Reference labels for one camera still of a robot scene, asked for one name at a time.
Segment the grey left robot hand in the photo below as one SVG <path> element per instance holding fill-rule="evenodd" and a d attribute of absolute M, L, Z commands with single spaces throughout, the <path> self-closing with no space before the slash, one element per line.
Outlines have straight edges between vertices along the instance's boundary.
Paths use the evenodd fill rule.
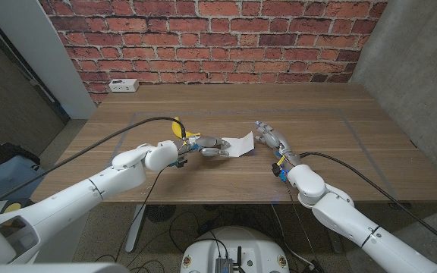
<path fill-rule="evenodd" d="M 231 144 L 223 139 L 194 135 L 186 138 L 183 144 L 178 149 L 179 155 L 185 155 L 189 152 L 200 152 L 205 157 L 212 156 L 229 156 L 229 148 Z"/>

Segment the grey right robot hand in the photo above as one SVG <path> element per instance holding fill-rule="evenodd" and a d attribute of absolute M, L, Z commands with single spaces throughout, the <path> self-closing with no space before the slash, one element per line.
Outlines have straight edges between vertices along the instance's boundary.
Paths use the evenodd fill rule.
<path fill-rule="evenodd" d="M 256 122 L 256 130 L 259 133 L 259 136 L 255 136 L 256 140 L 269 146 L 277 156 L 284 156 L 285 161 L 291 166 L 301 165 L 300 157 L 294 153 L 291 145 L 279 131 L 261 121 Z"/>

